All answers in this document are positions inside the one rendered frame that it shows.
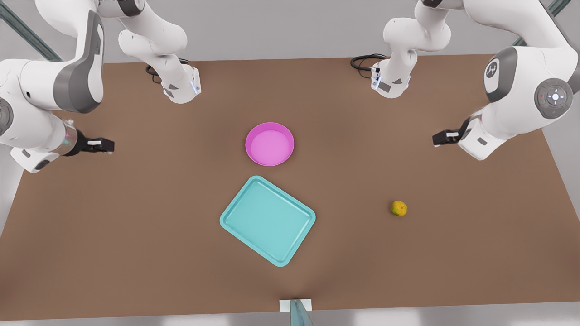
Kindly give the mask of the teal rectangular tray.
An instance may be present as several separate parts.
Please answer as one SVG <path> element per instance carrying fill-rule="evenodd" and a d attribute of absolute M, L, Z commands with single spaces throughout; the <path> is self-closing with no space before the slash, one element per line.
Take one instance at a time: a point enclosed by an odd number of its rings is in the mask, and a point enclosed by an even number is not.
<path fill-rule="evenodd" d="M 313 209 L 257 175 L 219 218 L 222 228 L 278 268 L 292 260 L 315 221 Z"/>

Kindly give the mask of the pink round plate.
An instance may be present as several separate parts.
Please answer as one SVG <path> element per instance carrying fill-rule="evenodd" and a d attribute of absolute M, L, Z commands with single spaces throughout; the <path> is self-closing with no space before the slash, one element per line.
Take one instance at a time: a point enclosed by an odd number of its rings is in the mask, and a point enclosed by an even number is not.
<path fill-rule="evenodd" d="M 245 139 L 245 151 L 253 162 L 261 166 L 277 166 L 293 153 L 295 139 L 286 126 L 265 122 L 253 127 Z"/>

